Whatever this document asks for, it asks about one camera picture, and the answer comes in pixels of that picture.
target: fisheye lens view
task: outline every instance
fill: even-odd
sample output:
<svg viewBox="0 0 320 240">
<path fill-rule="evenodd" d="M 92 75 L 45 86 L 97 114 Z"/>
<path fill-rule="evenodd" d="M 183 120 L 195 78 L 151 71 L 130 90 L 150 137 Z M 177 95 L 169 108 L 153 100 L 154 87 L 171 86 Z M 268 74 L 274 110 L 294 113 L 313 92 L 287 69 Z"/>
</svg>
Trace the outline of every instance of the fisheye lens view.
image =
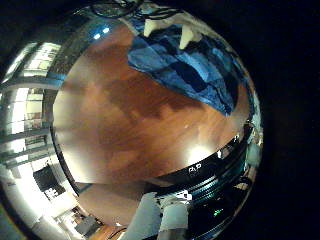
<svg viewBox="0 0 320 240">
<path fill-rule="evenodd" d="M 262 239 L 237 238 L 278 167 L 242 35 L 182 2 L 42 2 L 0 58 L 0 239 Z"/>
</svg>

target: cable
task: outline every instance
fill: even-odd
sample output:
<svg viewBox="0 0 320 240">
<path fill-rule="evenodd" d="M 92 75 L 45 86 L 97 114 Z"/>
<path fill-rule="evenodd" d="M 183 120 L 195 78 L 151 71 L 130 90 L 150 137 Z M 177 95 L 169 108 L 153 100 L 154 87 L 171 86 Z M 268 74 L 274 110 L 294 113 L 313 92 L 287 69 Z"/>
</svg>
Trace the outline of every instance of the cable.
<svg viewBox="0 0 320 240">
<path fill-rule="evenodd" d="M 121 231 L 123 231 L 123 230 L 125 230 L 125 229 L 127 229 L 127 227 L 123 227 L 123 228 L 120 228 L 119 230 L 117 230 L 117 231 L 113 231 L 110 235 L 109 235 L 109 237 L 107 238 L 107 239 L 112 239 L 116 234 L 118 234 L 119 232 L 121 232 Z"/>
<path fill-rule="evenodd" d="M 145 20 L 145 19 L 162 20 L 182 12 L 182 10 L 180 9 L 162 7 L 150 13 L 143 13 L 142 10 L 140 9 L 140 6 L 144 3 L 144 0 L 138 0 L 136 3 L 128 0 L 121 0 L 121 2 L 117 0 L 110 0 L 110 2 L 103 3 L 102 1 L 101 3 L 108 4 L 108 5 L 115 5 L 116 7 L 114 7 L 113 10 L 119 9 L 119 11 L 121 10 L 124 11 L 122 13 L 119 12 L 114 15 L 112 14 L 107 15 L 99 12 L 96 5 L 97 3 L 90 4 L 90 10 L 92 11 L 93 14 L 106 19 L 117 19 L 124 16 L 132 15 L 132 17 L 140 20 Z"/>
<path fill-rule="evenodd" d="M 90 10 L 92 11 L 93 14 L 97 15 L 98 17 L 106 18 L 106 19 L 117 19 L 121 18 L 127 15 L 132 14 L 135 12 L 144 2 L 144 0 L 137 0 L 136 3 L 129 2 L 127 0 L 122 0 L 122 2 L 118 2 L 116 0 L 111 0 L 111 2 L 106 2 L 104 4 L 109 4 L 109 5 L 116 5 L 120 10 L 124 10 L 122 13 L 117 13 L 114 15 L 105 15 L 97 11 L 95 3 L 90 4 Z"/>
</svg>

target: light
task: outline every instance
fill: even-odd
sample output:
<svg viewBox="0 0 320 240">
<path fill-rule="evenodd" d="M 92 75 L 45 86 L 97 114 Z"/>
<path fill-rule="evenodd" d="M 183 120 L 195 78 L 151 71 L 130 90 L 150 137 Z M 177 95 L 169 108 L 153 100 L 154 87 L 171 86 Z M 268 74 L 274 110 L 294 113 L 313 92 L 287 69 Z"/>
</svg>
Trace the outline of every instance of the light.
<svg viewBox="0 0 320 240">
<path fill-rule="evenodd" d="M 220 150 L 217 152 L 217 156 L 218 158 L 222 158 L 222 152 Z"/>
<path fill-rule="evenodd" d="M 215 210 L 213 213 L 213 216 L 215 216 L 215 217 L 218 216 L 222 211 L 223 211 L 223 209 Z"/>
<path fill-rule="evenodd" d="M 211 151 L 205 146 L 196 146 L 192 148 L 189 152 L 189 157 L 188 157 L 188 164 L 192 165 L 195 164 L 202 159 L 210 156 Z"/>
<path fill-rule="evenodd" d="M 97 33 L 97 34 L 95 34 L 95 35 L 93 36 L 93 38 L 94 38 L 95 40 L 98 40 L 100 37 L 101 37 L 101 35 L 100 35 L 99 33 Z"/>
<path fill-rule="evenodd" d="M 104 28 L 104 29 L 102 30 L 103 33 L 108 33 L 109 31 L 110 31 L 110 29 L 109 29 L 108 27 L 106 27 L 106 28 Z"/>
</svg>

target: blue cloth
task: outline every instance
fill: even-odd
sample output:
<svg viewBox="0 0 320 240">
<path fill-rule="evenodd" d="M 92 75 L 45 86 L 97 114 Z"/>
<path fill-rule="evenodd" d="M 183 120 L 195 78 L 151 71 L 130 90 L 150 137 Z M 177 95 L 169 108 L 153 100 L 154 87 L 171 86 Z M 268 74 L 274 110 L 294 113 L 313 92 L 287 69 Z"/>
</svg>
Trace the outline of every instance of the blue cloth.
<svg viewBox="0 0 320 240">
<path fill-rule="evenodd" d="M 240 65 L 217 39 L 204 36 L 179 50 L 180 37 L 181 27 L 175 25 L 148 38 L 136 36 L 128 64 L 157 83 L 229 115 L 237 101 L 238 84 L 247 83 Z"/>
</svg>

